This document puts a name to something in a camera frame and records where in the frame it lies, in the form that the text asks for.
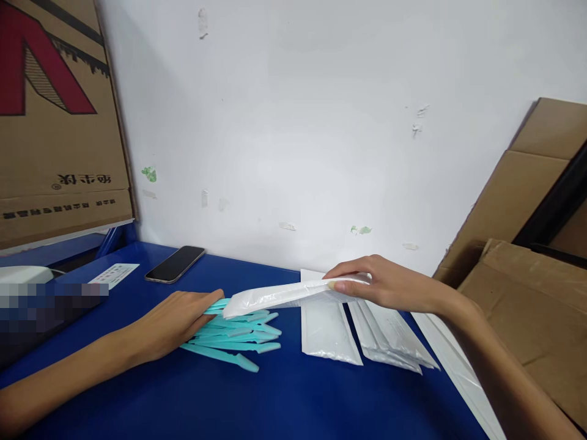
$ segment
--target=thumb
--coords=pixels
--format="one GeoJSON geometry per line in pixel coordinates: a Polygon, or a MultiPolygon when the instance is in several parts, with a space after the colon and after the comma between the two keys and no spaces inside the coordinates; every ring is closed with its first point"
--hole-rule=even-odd
{"type": "Polygon", "coordinates": [[[328,287],[345,295],[357,296],[363,299],[371,299],[373,296],[373,289],[370,285],[360,284],[354,281],[331,281],[328,283],[328,287]]]}

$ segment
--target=brown cardboard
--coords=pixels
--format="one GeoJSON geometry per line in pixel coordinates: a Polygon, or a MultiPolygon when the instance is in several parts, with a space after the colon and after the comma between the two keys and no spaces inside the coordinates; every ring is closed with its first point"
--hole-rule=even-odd
{"type": "Polygon", "coordinates": [[[512,241],[587,139],[587,105],[540,98],[434,278],[458,287],[491,237],[512,241]]]}
{"type": "Polygon", "coordinates": [[[89,216],[93,209],[69,213],[62,227],[49,216],[11,215],[78,203],[85,194],[98,200],[93,193],[120,191],[119,199],[129,198],[110,68],[92,0],[0,0],[0,45],[0,248],[132,218],[130,203],[122,200],[96,218],[89,216]]]}
{"type": "Polygon", "coordinates": [[[587,200],[579,206],[549,246],[587,259],[587,200]]]}
{"type": "Polygon", "coordinates": [[[127,189],[0,199],[0,248],[132,218],[127,189]]]}
{"type": "Polygon", "coordinates": [[[526,371],[587,428],[587,271],[492,241],[459,287],[526,371]]]}

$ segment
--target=white plastic bag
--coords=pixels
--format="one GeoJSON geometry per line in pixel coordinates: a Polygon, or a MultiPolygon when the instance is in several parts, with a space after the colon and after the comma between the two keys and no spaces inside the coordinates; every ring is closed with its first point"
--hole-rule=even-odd
{"type": "Polygon", "coordinates": [[[440,318],[429,313],[412,313],[412,316],[487,437],[490,440],[506,440],[481,383],[448,327],[440,318]]]}
{"type": "Polygon", "coordinates": [[[369,284],[367,275],[348,275],[327,280],[311,280],[293,284],[261,287],[245,290],[234,295],[223,310],[224,319],[230,319],[261,309],[279,309],[284,307],[301,307],[311,302],[348,303],[357,298],[330,290],[329,282],[355,281],[369,284]]]}
{"type": "Polygon", "coordinates": [[[301,350],[311,356],[363,365],[341,303],[302,305],[301,350]]]}
{"type": "Polygon", "coordinates": [[[422,374],[422,370],[417,362],[413,362],[409,359],[403,358],[401,355],[387,351],[377,344],[358,301],[350,302],[349,310],[353,317],[353,322],[355,323],[356,335],[359,337],[363,355],[367,359],[422,374]]]}
{"type": "MultiPolygon", "coordinates": [[[[408,357],[427,368],[440,370],[434,358],[397,310],[386,309],[370,301],[365,301],[365,305],[366,308],[361,306],[361,310],[367,318],[367,322],[369,322],[369,313],[366,312],[368,310],[387,342],[387,344],[380,343],[377,331],[374,331],[375,339],[382,347],[397,354],[403,354],[403,357],[408,357]]],[[[371,329],[374,328],[371,322],[369,322],[369,326],[371,329]]]]}

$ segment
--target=phone screen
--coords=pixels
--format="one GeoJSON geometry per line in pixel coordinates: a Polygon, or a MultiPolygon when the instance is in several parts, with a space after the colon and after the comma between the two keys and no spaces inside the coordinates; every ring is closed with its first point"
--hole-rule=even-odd
{"type": "Polygon", "coordinates": [[[202,255],[204,255],[205,252],[206,250],[202,247],[181,247],[167,260],[146,274],[145,278],[162,282],[174,282],[193,263],[195,263],[202,255]]]}

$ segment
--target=blue table surface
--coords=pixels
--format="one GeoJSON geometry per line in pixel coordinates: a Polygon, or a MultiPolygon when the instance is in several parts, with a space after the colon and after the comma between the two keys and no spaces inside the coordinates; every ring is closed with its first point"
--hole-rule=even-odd
{"type": "MultiPolygon", "coordinates": [[[[137,320],[176,290],[227,297],[300,281],[300,273],[206,255],[172,285],[144,280],[175,249],[133,243],[60,283],[88,282],[115,263],[140,264],[110,298],[0,373],[7,386],[137,320]]],[[[281,349],[236,365],[178,349],[99,384],[33,426],[25,438],[486,439],[445,372],[424,375],[363,358],[364,366],[301,352],[300,309],[279,309],[281,349]]],[[[432,353],[408,313],[404,318],[432,353]]]]}

